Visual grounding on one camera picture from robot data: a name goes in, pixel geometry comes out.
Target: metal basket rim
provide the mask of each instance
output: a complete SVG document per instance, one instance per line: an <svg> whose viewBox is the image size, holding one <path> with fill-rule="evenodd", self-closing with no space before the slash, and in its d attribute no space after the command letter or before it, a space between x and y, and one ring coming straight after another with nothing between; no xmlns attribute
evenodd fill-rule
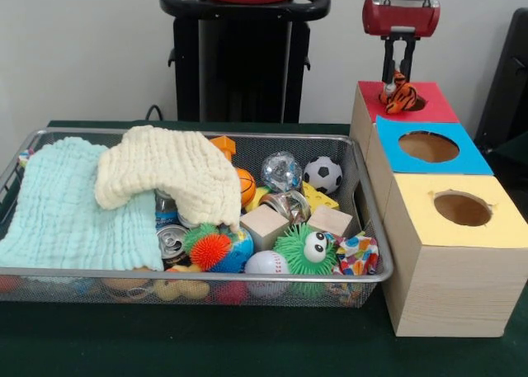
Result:
<svg viewBox="0 0 528 377"><path fill-rule="evenodd" d="M12 172L17 167L17 156L32 145L38 143L41 136L47 134L124 134L129 129L101 129L101 128L68 128L50 127L33 131L26 137L21 147L16 152L14 158L9 162L6 169L0 175L0 186L7 183ZM365 198L369 206L370 217L374 225L376 240L379 245L379 253L384 261L384 270L379 274L371 276L299 276L299 275L266 275L266 274L237 274L237 273L180 273L178 280L217 280L217 281L246 281L246 282L304 282L304 283L379 283L387 280L393 273L394 264L392 255L385 237L383 225L381 223L374 195L370 186L370 180L366 171L365 162L360 151L359 144L345 135L339 134L273 134L273 133L240 133L240 132L216 132L216 131L196 131L204 136L236 136L242 138L262 138L262 139L320 139L336 140L344 142L353 147L356 158L356 165L360 172L360 182L365 192ZM174 273L156 271L111 271L111 270L69 270L69 269L47 269L47 268L18 268L0 267L0 276L54 276L54 277L79 277L79 278L143 278L153 280L174 280Z"/></svg>

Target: green fuzzy toy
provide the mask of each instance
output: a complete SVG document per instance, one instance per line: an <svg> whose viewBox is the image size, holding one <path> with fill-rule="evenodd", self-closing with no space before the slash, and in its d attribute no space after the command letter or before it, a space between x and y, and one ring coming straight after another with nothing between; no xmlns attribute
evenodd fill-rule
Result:
<svg viewBox="0 0 528 377"><path fill-rule="evenodd" d="M332 268L337 263L336 250L327 239L326 256L320 262L311 262L304 253L306 238L313 231L307 224L297 224L286 231L285 237L279 237L273 250L280 253L288 262L288 267L292 274L299 275L331 275ZM295 282L291 289L300 295L310 298L318 297L324 292L324 284L310 284Z"/></svg>
<svg viewBox="0 0 528 377"><path fill-rule="evenodd" d="M183 237L183 252L191 254L192 248L203 237L210 234L218 234L219 230L213 224L201 224L196 229L192 229Z"/></svg>

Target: red box top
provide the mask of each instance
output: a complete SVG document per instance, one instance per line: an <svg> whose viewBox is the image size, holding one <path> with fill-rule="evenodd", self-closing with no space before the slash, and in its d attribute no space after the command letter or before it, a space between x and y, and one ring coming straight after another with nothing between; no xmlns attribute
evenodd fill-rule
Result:
<svg viewBox="0 0 528 377"><path fill-rule="evenodd" d="M383 91L382 82L359 82L361 94L365 99L370 119L376 122L380 115L392 121L411 121L427 123L458 123L459 119L435 82L412 82L418 90L418 95L426 101L420 111L404 111L397 115L387 115L385 106L378 99Z"/></svg>

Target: black cable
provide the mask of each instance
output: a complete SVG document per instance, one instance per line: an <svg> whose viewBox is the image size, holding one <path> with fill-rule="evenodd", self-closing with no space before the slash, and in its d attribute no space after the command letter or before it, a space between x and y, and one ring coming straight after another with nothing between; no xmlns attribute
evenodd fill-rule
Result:
<svg viewBox="0 0 528 377"><path fill-rule="evenodd" d="M158 113L159 120L163 121L163 113L162 113L162 110L159 108L158 105L152 105L151 107L149 107L149 109L147 111L147 115L145 116L145 119L146 120L150 120L150 115L152 115L153 111L156 111Z"/></svg>

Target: stacked wooden boxes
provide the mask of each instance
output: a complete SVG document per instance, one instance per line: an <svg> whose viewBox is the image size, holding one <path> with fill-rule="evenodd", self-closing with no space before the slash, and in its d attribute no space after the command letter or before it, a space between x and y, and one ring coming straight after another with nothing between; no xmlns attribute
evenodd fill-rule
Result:
<svg viewBox="0 0 528 377"><path fill-rule="evenodd" d="M398 336L498 337L528 277L528 225L440 89L386 115L360 82L351 136L364 154L394 255L384 292Z"/></svg>

